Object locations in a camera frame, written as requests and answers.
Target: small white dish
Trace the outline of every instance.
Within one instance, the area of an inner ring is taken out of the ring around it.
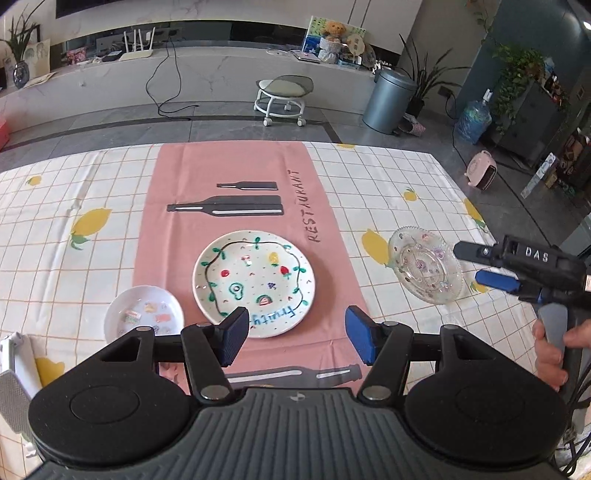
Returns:
[[[178,335],[184,315],[169,291],[152,285],[125,290],[109,305],[105,314],[105,340],[111,343],[139,326],[150,326],[156,335]]]

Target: clear glass plate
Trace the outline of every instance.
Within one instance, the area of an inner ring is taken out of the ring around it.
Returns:
[[[439,235],[403,227],[394,232],[388,249],[394,273],[410,293],[434,305],[459,297],[464,283],[462,268]]]

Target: checkered tablecloth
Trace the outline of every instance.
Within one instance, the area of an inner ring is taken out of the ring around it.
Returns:
[[[438,333],[443,323],[469,331],[529,371],[535,361],[531,306],[474,283],[463,262],[460,299],[433,306],[414,297],[365,251],[371,229],[388,240],[402,226],[492,244],[484,221],[433,156],[354,145],[307,143],[329,198],[369,314]],[[0,335],[31,337],[42,380],[95,353],[103,318],[130,288],[146,194],[160,145],[115,148],[46,160],[0,173]],[[411,366],[408,386],[433,373]],[[38,464],[0,417],[0,478]]]

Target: painted ceramic plate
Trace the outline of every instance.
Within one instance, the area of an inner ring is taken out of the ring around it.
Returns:
[[[214,324],[237,307],[251,315],[249,337],[291,330],[314,300],[316,282],[308,259],[273,233],[241,230],[221,236],[199,256],[193,294]]]
[[[150,326],[156,335],[178,335],[184,327],[184,315],[178,300],[168,290],[138,285],[125,290],[109,305],[105,314],[105,340],[111,343],[141,325]]]

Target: blue vase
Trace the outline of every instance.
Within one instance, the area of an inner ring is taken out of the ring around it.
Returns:
[[[23,88],[30,79],[29,65],[26,62],[20,61],[14,66],[12,72],[12,80],[16,88]]]

